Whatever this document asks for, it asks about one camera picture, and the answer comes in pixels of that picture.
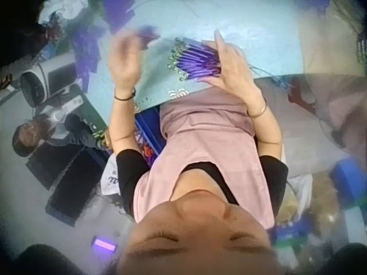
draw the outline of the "bundle of purple pens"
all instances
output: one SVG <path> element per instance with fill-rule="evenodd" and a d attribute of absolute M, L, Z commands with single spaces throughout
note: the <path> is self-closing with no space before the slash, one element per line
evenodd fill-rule
<path fill-rule="evenodd" d="M 168 68 L 182 75 L 181 81 L 221 73 L 218 52 L 189 38 L 176 38 Z"/>

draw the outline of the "gray floor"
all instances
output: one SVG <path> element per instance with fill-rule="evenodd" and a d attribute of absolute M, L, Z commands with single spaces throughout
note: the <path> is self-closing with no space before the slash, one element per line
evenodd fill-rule
<path fill-rule="evenodd" d="M 91 249 L 94 235 L 119 243 L 121 249 L 133 225 L 119 210 L 99 201 L 87 210 L 72 228 L 45 212 L 51 192 L 26 168 L 26 159 L 11 147 L 16 126 L 32 117 L 22 93 L 17 93 L 0 108 L 0 211 L 1 237 L 12 257 L 35 243 L 50 245 L 72 259 L 88 274 L 99 274 L 111 256 Z"/>
<path fill-rule="evenodd" d="M 287 92 L 262 83 L 268 103 L 283 131 L 284 147 L 290 176 L 328 169 L 345 155 L 321 131 L 313 115 L 287 101 Z M 112 239 L 123 249 L 132 222 L 116 207 L 103 202 L 89 209 L 75 228 L 54 219 L 45 212 L 51 195 L 37 182 L 11 147 L 13 132 L 32 116 L 32 110 L 21 93 L 0 108 L 1 164 L 1 235 L 11 256 L 16 257 L 28 246 L 45 243 L 72 259 L 88 274 L 98 274 L 110 256 L 96 254 L 90 247 L 94 235 Z"/>

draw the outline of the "closed eye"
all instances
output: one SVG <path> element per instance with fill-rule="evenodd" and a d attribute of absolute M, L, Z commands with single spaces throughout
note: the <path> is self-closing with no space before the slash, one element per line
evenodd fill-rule
<path fill-rule="evenodd" d="M 255 236 L 252 234 L 245 233 L 245 232 L 236 232 L 229 237 L 229 240 L 235 241 L 240 238 L 255 238 Z"/>
<path fill-rule="evenodd" d="M 177 235 L 174 235 L 172 233 L 168 233 L 168 232 L 165 232 L 165 231 L 159 231 L 159 232 L 152 233 L 151 235 L 149 235 L 147 237 L 146 240 L 157 239 L 157 238 L 164 238 L 164 239 L 168 239 L 168 240 L 173 241 L 173 242 L 178 242 L 178 236 Z"/>

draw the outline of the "hand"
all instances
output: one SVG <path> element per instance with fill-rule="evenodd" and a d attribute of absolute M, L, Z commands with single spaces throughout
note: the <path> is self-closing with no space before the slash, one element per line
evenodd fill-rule
<path fill-rule="evenodd" d="M 142 41 L 136 32 L 123 32 L 112 43 L 108 58 L 117 96 L 128 97 L 141 76 Z"/>
<path fill-rule="evenodd" d="M 220 77 L 202 77 L 199 81 L 219 87 L 245 101 L 252 97 L 261 96 L 260 89 L 253 82 L 250 68 L 242 50 L 224 42 L 218 30 L 214 33 L 214 41 L 203 41 L 203 44 L 218 51 L 221 75 Z"/>

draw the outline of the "woman's left hand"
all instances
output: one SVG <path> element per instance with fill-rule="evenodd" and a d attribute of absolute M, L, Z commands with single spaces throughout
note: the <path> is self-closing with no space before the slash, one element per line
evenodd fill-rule
<path fill-rule="evenodd" d="M 141 50 L 142 40 L 134 31 L 121 33 L 112 44 L 108 63 L 119 97 L 129 97 L 140 79 Z"/>

